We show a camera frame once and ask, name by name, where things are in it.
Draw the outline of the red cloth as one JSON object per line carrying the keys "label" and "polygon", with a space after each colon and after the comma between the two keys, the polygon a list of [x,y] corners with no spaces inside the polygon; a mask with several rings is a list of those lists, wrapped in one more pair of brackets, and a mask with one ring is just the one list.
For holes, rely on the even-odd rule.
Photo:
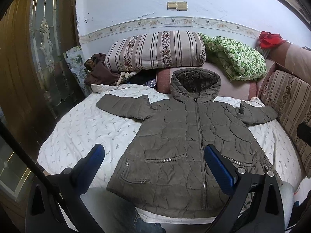
{"label": "red cloth", "polygon": [[262,49],[276,48],[285,42],[286,40],[280,34],[262,31],[259,35],[259,46]]}

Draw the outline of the green white patterned blanket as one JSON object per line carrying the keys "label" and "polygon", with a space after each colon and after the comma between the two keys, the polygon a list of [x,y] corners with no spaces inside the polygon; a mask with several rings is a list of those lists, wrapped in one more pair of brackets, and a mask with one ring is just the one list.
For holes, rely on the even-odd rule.
{"label": "green white patterned blanket", "polygon": [[266,61],[254,48],[228,37],[198,35],[204,43],[207,61],[222,67],[231,81],[257,81],[267,74]]}

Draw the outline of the pink bed headboard pad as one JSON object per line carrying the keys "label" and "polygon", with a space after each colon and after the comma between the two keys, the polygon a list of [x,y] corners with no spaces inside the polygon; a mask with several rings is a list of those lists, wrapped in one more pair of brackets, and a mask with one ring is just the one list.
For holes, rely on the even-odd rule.
{"label": "pink bed headboard pad", "polygon": [[268,58],[274,61],[281,70],[300,78],[310,85],[310,50],[285,42],[273,48],[269,52]]}

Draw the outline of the beige wall switch plate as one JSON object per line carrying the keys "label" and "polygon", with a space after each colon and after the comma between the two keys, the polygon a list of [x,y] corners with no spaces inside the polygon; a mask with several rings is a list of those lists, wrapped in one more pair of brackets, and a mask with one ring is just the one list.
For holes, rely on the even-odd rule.
{"label": "beige wall switch plate", "polygon": [[187,11],[187,2],[167,2],[167,10]]}

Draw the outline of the olive quilted hooded jacket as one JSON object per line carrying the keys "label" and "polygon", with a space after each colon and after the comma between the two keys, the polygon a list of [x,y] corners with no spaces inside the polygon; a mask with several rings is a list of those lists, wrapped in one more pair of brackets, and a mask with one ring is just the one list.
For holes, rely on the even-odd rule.
{"label": "olive quilted hooded jacket", "polygon": [[208,218],[219,214],[228,197],[204,160],[214,145],[222,156],[248,173],[274,170],[249,126],[275,120],[271,107],[218,102],[220,76],[188,68],[171,77],[170,99],[151,103],[105,94],[97,107],[141,122],[121,156],[107,189],[135,207],[172,218]]}

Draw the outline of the person's blue jeans leg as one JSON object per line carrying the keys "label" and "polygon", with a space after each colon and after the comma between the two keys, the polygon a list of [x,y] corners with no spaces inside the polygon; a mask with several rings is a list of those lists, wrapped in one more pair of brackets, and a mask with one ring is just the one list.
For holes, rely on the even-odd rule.
{"label": "person's blue jeans leg", "polygon": [[89,188],[80,198],[105,232],[165,232],[159,223],[144,222],[131,202],[105,188]]}

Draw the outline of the floral patterned board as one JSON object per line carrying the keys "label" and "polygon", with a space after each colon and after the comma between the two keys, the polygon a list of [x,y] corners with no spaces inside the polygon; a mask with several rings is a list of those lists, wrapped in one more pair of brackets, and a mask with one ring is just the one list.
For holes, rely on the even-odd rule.
{"label": "floral patterned board", "polygon": [[81,46],[75,46],[70,50],[67,50],[63,53],[64,59],[76,79],[78,85],[80,86],[85,97],[88,97],[91,94],[91,89],[84,82],[85,78],[88,75],[86,68],[84,66],[85,59],[83,56]]}

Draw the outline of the striped floral folded quilt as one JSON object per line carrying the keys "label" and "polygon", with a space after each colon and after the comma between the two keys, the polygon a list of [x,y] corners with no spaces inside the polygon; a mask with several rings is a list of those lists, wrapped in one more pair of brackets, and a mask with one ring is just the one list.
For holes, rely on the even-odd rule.
{"label": "striped floral folded quilt", "polygon": [[198,67],[206,61],[202,38],[195,32],[166,30],[136,35],[115,42],[106,54],[109,70],[137,70]]}

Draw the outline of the pink folded blanket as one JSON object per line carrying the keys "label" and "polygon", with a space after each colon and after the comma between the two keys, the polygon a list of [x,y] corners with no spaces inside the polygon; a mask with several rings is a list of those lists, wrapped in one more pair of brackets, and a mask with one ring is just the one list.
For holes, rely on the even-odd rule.
{"label": "pink folded blanket", "polygon": [[[261,78],[259,81],[230,81],[222,67],[209,62],[205,62],[201,67],[205,70],[210,70],[217,73],[221,79],[221,88],[219,91],[219,96],[232,97],[235,99],[250,100],[253,97],[260,97],[263,91],[264,84],[268,81],[270,75],[276,70],[277,64],[266,59],[267,74],[265,77]],[[177,70],[184,69],[185,67],[174,67],[170,69],[163,69],[157,72],[156,75],[156,90],[160,93],[169,94],[170,93],[170,82],[173,73]]]}

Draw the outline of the brown striped side cushion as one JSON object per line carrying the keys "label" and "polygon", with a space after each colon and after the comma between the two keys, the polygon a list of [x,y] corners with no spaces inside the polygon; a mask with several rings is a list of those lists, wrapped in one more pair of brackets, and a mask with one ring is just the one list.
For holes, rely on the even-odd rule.
{"label": "brown striped side cushion", "polygon": [[310,145],[297,135],[301,123],[310,126],[310,84],[287,72],[271,74],[260,95],[266,106],[278,112],[277,120],[292,139],[307,177],[310,177]]}

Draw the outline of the wooden glass-panel door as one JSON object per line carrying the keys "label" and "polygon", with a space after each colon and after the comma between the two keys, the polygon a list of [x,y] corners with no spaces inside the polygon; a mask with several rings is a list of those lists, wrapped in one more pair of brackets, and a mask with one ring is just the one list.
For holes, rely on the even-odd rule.
{"label": "wooden glass-panel door", "polygon": [[78,46],[76,0],[1,0],[3,123],[32,160],[84,99],[65,61]]}

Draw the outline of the dark brown clothes pile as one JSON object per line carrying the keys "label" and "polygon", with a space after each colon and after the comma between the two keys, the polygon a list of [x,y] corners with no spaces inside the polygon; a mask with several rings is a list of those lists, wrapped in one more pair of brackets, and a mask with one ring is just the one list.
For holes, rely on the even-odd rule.
{"label": "dark brown clothes pile", "polygon": [[84,83],[87,86],[91,86],[92,84],[115,85],[119,80],[120,74],[112,72],[105,66],[105,57],[106,54],[94,54],[84,63],[87,70]]}

